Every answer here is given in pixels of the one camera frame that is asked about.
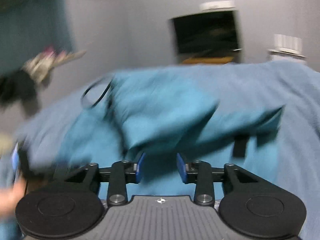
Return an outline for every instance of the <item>black cloth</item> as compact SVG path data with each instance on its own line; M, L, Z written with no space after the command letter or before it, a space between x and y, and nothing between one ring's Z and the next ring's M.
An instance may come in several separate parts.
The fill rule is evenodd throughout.
M0 105L36 98L36 84L24 70L0 77Z

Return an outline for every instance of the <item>bed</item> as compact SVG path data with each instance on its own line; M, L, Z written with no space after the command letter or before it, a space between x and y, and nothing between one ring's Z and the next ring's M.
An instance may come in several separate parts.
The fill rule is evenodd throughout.
M275 183L294 193L305 203L307 219L302 239L320 235L320 73L288 61L222 66L172 66L183 78L218 95L219 110L236 111L284 106L277 134L279 153ZM27 138L31 165L53 162L65 135L82 112L80 98L88 86L44 109L17 130ZM106 84L97 86L89 98L98 98Z

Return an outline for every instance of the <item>gray ribbed surface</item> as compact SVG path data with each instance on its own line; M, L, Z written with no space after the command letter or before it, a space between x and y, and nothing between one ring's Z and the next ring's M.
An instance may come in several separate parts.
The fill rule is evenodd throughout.
M213 208L193 204L189 196L135 196L112 207L92 231L75 240L245 240L224 225Z

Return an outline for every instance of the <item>wooden furniture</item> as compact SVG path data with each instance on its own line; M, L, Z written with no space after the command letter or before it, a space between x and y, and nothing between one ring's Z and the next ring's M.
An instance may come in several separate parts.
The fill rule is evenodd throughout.
M184 61L182 64L227 64L232 62L234 57L191 57Z

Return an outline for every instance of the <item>black circular pad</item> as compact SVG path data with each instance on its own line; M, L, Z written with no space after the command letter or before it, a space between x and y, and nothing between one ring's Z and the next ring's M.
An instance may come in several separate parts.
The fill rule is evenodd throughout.
M247 209L260 217L273 217L280 215L284 209L282 202L266 195L255 196L247 201Z
M16 218L27 235L61 239L91 229L103 211L93 192L31 192L19 201Z
M231 192L221 200L219 214L230 228L241 234L282 239L298 235L306 208L289 192L268 195Z

